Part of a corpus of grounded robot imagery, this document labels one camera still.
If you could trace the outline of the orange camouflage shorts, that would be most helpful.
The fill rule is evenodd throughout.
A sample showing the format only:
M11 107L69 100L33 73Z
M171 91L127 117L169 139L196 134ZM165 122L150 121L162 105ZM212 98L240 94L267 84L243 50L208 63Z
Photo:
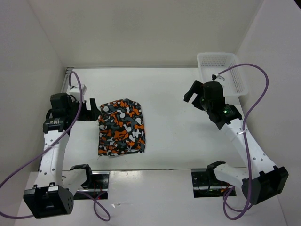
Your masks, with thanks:
M128 98L100 106L99 156L144 153L146 135L141 105Z

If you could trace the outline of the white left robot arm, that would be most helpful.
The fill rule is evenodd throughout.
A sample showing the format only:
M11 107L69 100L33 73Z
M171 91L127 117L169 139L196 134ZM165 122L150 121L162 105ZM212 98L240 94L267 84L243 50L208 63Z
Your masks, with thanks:
M72 166L63 175L63 161L70 128L74 121L96 121L101 114L95 99L90 99L88 110L86 101L67 93L50 97L51 109L43 123L45 154L39 173L31 189L24 191L23 199L36 219L71 214L74 195L79 188L89 188L94 182L88 164Z

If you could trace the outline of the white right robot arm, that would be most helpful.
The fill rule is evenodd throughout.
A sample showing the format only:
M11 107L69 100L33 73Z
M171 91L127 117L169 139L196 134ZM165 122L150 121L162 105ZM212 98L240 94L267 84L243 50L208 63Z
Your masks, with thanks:
M211 185L221 181L229 183L241 190L252 205L280 194L289 176L288 171L285 167L278 167L258 145L243 124L244 118L239 110L226 103L222 85L216 81L194 81L184 95L184 101L189 102L194 94L193 106L207 113L210 121L226 135L250 170L241 171L224 161L216 161L207 166L207 182Z

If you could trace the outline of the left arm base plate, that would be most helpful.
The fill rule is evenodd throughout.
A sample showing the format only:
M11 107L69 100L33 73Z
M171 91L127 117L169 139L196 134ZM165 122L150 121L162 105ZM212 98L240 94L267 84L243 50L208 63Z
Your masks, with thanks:
M89 185L80 186L74 195L75 200L87 200L89 199L84 195L88 194L92 198L108 199L110 173L108 171L92 171L92 181Z

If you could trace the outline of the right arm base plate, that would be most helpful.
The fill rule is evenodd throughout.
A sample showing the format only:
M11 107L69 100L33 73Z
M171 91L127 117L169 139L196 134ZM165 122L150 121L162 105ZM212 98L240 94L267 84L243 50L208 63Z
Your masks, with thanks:
M191 179L194 198L222 197L232 188L227 182L212 182L205 170L192 170Z

